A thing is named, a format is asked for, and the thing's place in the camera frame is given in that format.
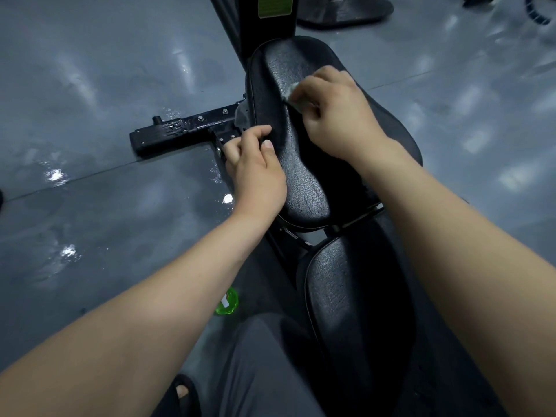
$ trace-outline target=gray pants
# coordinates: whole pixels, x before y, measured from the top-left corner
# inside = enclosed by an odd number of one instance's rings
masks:
[[[291,319],[270,313],[250,317],[222,372],[218,415],[323,417],[308,379],[315,354]]]

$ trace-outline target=person's left arm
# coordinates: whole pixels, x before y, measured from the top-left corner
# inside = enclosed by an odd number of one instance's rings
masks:
[[[84,315],[0,374],[0,414],[149,416],[286,198],[271,144],[225,146],[231,216],[189,251]]]

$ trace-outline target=person's left hand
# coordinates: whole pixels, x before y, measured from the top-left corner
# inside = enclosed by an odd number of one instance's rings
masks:
[[[272,127],[256,125],[224,145],[226,170],[235,187],[234,215],[254,218],[267,227],[286,201],[286,176],[270,140],[259,139]]]

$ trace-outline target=forearm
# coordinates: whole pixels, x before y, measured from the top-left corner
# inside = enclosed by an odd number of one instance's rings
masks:
[[[511,413],[555,412],[556,271],[440,184],[399,145],[355,167],[418,278]]]
[[[233,215],[49,338],[0,375],[2,414],[150,415],[264,231]]]

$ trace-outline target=person's right arm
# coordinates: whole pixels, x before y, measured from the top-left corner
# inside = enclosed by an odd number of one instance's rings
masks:
[[[556,415],[556,269],[386,137],[346,72],[294,90],[310,139],[377,192],[434,302],[512,415]]]

